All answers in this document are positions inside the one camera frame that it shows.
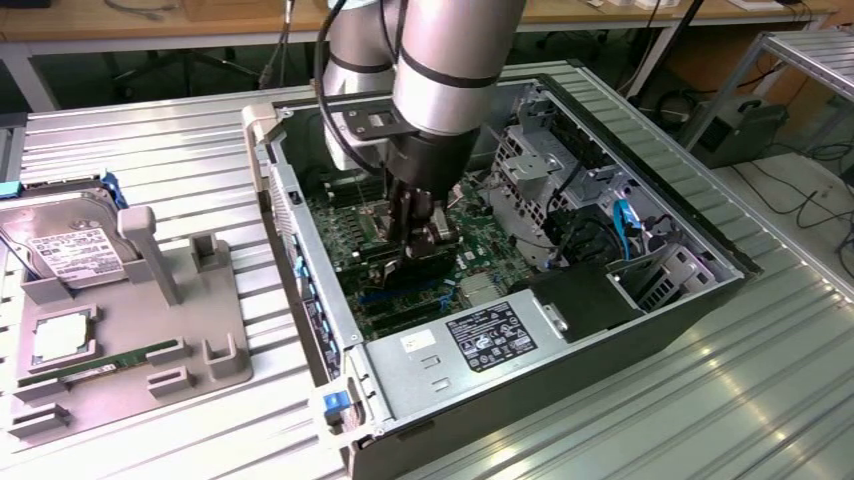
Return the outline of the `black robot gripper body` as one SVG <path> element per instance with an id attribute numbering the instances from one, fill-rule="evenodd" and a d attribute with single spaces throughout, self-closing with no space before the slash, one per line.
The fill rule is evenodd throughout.
<path id="1" fill-rule="evenodd" d="M 434 201 L 446 201 L 459 182 L 478 140 L 478 129 L 459 135 L 434 135 L 425 131 L 390 138 L 385 164 L 391 199 L 406 191 L 425 191 Z"/>

